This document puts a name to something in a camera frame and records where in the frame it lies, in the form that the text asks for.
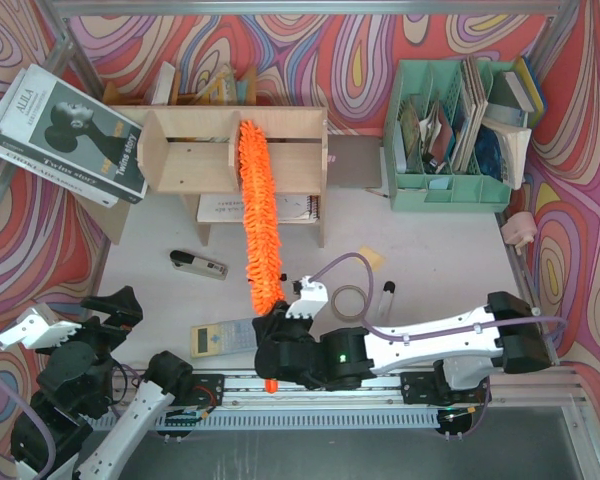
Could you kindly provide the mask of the white black stapler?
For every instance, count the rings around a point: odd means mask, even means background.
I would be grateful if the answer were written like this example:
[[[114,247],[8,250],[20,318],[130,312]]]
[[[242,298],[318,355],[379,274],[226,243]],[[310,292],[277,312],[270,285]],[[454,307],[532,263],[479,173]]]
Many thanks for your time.
[[[221,281],[226,279],[228,273],[225,265],[186,251],[172,250],[169,258],[172,266],[178,271]]]

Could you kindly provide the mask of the orange chenille duster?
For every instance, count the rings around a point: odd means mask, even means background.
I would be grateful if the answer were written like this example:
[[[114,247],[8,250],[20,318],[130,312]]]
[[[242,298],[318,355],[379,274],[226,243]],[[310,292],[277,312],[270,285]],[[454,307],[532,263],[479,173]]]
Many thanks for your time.
[[[250,120],[239,127],[239,173],[244,205],[247,280],[251,286],[253,321],[258,344],[275,323],[275,308],[285,300],[281,286],[281,246],[278,232],[275,181],[268,143],[262,129]]]

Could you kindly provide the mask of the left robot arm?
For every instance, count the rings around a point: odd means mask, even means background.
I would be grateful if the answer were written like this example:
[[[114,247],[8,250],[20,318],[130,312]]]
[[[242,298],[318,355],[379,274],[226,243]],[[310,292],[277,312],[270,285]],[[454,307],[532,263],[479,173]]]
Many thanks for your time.
[[[78,460],[92,433],[91,420],[114,404],[113,351],[142,320],[134,290],[91,296],[82,306],[96,313],[71,322],[45,305],[26,310],[7,338],[47,356],[38,391],[26,403],[11,433],[11,452],[21,479],[116,479],[158,416],[191,384],[191,366],[163,351],[154,355],[136,394],[101,445]],[[98,315],[105,314],[105,320]]]

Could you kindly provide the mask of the clear tape roll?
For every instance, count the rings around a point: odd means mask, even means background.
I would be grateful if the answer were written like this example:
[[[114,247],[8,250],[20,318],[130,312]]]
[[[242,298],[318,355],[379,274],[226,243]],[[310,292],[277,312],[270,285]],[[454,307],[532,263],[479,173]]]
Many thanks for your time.
[[[363,317],[367,300],[367,294],[360,287],[343,285],[333,292],[330,306],[337,319],[354,322]]]

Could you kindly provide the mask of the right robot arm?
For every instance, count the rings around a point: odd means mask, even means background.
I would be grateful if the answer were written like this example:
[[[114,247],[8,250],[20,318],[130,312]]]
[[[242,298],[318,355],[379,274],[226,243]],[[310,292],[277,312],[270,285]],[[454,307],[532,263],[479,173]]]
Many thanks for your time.
[[[253,319],[254,368],[263,379],[309,390],[356,390],[366,380],[429,363],[440,371],[444,391],[468,391],[494,372],[526,374],[552,364],[542,318],[504,291],[450,318],[403,327],[346,327],[319,338],[310,333],[312,319],[289,318],[288,309],[281,302]]]

